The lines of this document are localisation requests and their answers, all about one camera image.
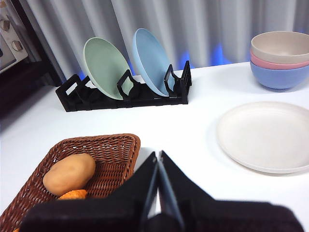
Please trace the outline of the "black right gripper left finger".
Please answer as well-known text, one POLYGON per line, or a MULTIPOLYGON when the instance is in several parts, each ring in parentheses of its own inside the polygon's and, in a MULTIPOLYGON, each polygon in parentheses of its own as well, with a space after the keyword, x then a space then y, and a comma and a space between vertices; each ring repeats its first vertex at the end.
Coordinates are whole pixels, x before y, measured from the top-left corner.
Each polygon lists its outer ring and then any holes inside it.
POLYGON ((138 232, 152 208, 157 158, 152 152, 136 172, 105 198, 56 200, 34 206, 22 232, 138 232))

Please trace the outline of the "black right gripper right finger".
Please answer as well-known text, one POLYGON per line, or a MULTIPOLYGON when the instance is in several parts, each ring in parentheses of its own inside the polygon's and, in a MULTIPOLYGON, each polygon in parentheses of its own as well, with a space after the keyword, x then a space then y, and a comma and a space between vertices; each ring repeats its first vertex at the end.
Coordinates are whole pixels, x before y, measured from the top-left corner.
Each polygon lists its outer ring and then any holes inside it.
POLYGON ((159 172, 167 196, 162 209, 185 232, 302 232, 287 207, 267 202, 222 201, 211 197, 161 151, 159 172))

